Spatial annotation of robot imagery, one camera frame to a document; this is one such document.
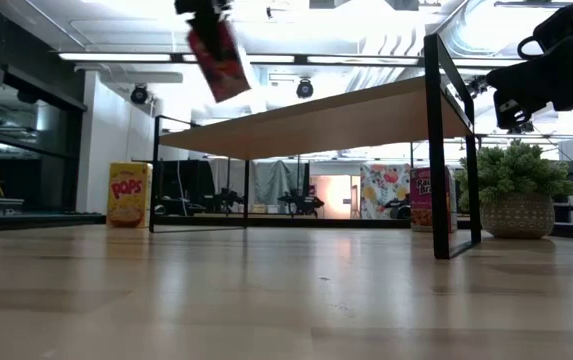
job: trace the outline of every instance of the yellow cereal box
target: yellow cereal box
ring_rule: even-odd
[[[148,226],[153,167],[144,163],[110,165],[106,223],[114,227]]]

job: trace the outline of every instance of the black metal table frame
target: black metal table frame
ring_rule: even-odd
[[[464,251],[472,248],[481,242],[481,224],[479,219],[479,194],[477,180],[477,153],[474,133],[475,110],[473,99],[466,90],[466,85],[462,80],[455,64],[453,63],[448,51],[444,47],[439,35],[432,34],[424,38],[424,66],[426,69],[426,109],[428,121],[428,144],[430,169],[431,169],[431,187],[432,187],[432,213],[433,213],[433,251],[437,259],[451,259]],[[442,81],[440,67],[444,70],[446,77],[454,85],[457,93],[464,102],[464,110],[460,108],[457,101],[450,96],[445,89]],[[444,132],[442,122],[442,96],[445,96],[453,110],[459,115],[470,133],[466,136],[466,154],[468,167],[468,185],[470,189],[470,221],[471,221],[471,240],[463,244],[450,246],[450,232],[448,231],[448,205],[446,200],[446,170],[444,159]],[[214,230],[232,230],[245,229],[248,227],[248,187],[250,161],[246,160],[244,167],[244,213],[241,227],[226,227],[215,229],[181,229],[168,231],[155,231],[155,205],[158,203],[158,190],[160,181],[159,172],[159,137],[160,123],[162,119],[177,121],[189,124],[191,127],[199,126],[197,124],[184,120],[173,119],[168,116],[159,115],[155,117],[154,148],[153,148],[153,184],[151,188],[151,207],[149,231],[151,233],[159,232],[191,232],[191,231],[214,231]],[[222,225],[227,223],[222,218]]]

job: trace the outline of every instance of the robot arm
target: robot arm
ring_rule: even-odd
[[[542,55],[524,54],[535,41]],[[486,76],[497,89],[494,96],[497,126],[523,126],[533,113],[552,102],[556,111],[573,110],[573,4],[557,10],[518,46],[523,63],[493,70]]]

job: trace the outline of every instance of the floral backdrop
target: floral backdrop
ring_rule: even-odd
[[[390,219],[384,205],[410,193],[410,165],[363,164],[360,175],[362,219]]]

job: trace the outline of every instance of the pops cereal box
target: pops cereal box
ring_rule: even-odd
[[[152,173],[150,164],[110,165],[107,225],[132,228],[148,226]]]
[[[410,222],[414,231],[433,231],[433,201],[430,185],[430,168],[410,170]],[[455,178],[446,168],[446,207],[448,230],[457,230],[457,198]]]

